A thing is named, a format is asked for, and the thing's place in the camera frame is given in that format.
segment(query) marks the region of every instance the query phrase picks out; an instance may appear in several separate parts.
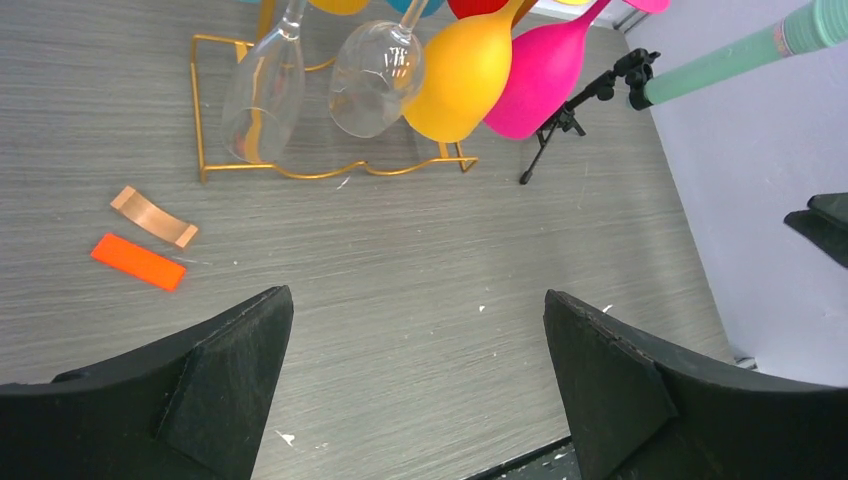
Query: orange rectangular block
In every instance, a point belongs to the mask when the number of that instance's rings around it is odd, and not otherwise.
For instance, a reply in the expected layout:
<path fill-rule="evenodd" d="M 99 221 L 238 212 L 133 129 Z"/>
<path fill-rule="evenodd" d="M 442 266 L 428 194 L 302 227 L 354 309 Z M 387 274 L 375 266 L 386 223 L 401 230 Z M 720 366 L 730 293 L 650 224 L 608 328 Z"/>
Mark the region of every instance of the orange rectangular block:
<path fill-rule="evenodd" d="M 91 251 L 91 258 L 139 280 L 173 292 L 185 275 L 185 267 L 107 233 Z"/>

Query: black tripod stand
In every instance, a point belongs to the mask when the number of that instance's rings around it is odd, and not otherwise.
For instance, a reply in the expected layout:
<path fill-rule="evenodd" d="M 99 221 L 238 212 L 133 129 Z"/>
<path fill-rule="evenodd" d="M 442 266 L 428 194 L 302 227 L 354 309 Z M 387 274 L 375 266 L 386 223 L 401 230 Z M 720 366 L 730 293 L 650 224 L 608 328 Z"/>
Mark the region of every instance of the black tripod stand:
<path fill-rule="evenodd" d="M 539 152 L 533 158 L 530 168 L 521 175 L 519 183 L 526 185 L 533 176 L 533 169 L 542 157 L 542 153 L 548 146 L 548 142 L 557 129 L 562 129 L 567 132 L 572 128 L 577 130 L 577 134 L 581 137 L 586 136 L 586 131 L 580 126 L 575 117 L 574 110 L 586 100 L 593 97 L 598 97 L 598 100 L 605 102 L 615 95 L 615 81 L 618 77 L 624 77 L 624 82 L 630 87 L 630 90 L 638 90 L 644 87 L 645 83 L 653 78 L 654 71 L 651 64 L 659 57 L 659 52 L 648 53 L 644 48 L 637 48 L 627 55 L 621 57 L 612 70 L 607 70 L 598 78 L 586 86 L 574 98 L 565 102 L 556 113 L 551 115 L 549 119 L 536 130 L 536 138 L 539 140 Z"/>

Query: green tube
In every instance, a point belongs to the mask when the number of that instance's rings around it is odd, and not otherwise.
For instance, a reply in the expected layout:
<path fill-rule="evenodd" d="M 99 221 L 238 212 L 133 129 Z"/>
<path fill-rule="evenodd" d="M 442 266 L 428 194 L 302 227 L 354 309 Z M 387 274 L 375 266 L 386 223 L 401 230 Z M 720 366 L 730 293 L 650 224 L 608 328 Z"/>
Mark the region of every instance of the green tube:
<path fill-rule="evenodd" d="M 645 97 L 659 105 L 793 55 L 848 40 L 848 0 L 813 0 L 776 25 L 651 79 Z"/>

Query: clear wine glass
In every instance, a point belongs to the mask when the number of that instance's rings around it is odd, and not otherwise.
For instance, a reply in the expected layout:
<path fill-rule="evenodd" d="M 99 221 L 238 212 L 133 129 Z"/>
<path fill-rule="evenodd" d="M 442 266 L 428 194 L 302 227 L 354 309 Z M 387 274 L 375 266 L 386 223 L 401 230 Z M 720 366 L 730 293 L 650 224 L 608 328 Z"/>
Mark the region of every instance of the clear wine glass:
<path fill-rule="evenodd" d="M 224 146 L 250 163 L 279 163 L 297 124 L 305 71 L 300 23 L 307 0 L 290 0 L 280 23 L 238 64 L 221 121 Z"/>
<path fill-rule="evenodd" d="M 368 22 L 347 38 L 333 67 L 328 103 L 342 130 L 360 138 L 385 131 L 418 94 L 424 52 L 412 29 L 427 0 L 412 0 L 400 23 Z"/>

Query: table surface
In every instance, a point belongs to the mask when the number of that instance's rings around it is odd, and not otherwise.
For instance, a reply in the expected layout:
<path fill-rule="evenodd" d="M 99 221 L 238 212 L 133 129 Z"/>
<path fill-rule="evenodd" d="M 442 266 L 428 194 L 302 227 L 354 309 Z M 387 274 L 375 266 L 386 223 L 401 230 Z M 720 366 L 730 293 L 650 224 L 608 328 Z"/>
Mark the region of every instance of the table surface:
<path fill-rule="evenodd" d="M 527 186 L 516 180 L 537 145 L 485 127 L 464 144 L 482 158 L 466 175 L 227 172 L 201 185 L 189 39 L 250 38 L 256 11 L 233 0 L 0 3 L 0 382 L 48 381 L 288 284 L 295 324 L 254 477 L 452 479 L 568 433 L 541 320 L 549 288 L 731 358 L 650 115 L 623 100 L 581 107 L 589 135 L 555 135 Z M 307 62 L 374 18 L 399 14 L 377 0 L 351 17 L 310 8 Z M 443 8 L 419 35 L 449 21 Z M 518 30 L 545 21 L 529 15 Z M 591 32 L 581 83 L 626 51 L 617 32 Z M 226 158 L 214 129 L 231 66 L 226 48 L 201 49 L 213 162 Z M 347 137 L 326 112 L 328 78 L 308 77 L 290 166 L 436 155 L 403 122 Z M 198 225 L 193 245 L 180 251 L 111 211 L 125 185 Z M 107 232 L 186 265 L 178 291 L 91 260 Z"/>

